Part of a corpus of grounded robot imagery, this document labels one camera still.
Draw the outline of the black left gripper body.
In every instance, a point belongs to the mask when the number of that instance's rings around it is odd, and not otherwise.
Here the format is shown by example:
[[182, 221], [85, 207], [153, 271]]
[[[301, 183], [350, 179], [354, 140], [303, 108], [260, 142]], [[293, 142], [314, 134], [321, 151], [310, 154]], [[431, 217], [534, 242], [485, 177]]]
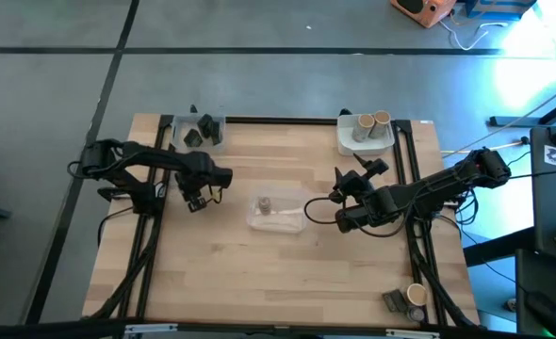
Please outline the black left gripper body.
[[212, 159], [194, 160], [176, 171], [176, 182], [184, 198], [198, 197], [205, 186], [228, 188], [233, 171], [218, 167]]

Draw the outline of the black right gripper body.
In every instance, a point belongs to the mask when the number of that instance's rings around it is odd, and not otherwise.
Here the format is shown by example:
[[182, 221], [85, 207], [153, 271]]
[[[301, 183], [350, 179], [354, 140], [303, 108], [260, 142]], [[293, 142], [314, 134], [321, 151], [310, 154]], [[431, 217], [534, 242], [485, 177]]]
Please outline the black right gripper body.
[[367, 177], [360, 175], [354, 170], [350, 170], [341, 177], [339, 190], [344, 196], [352, 196], [355, 199], [361, 199], [373, 192], [375, 187]]

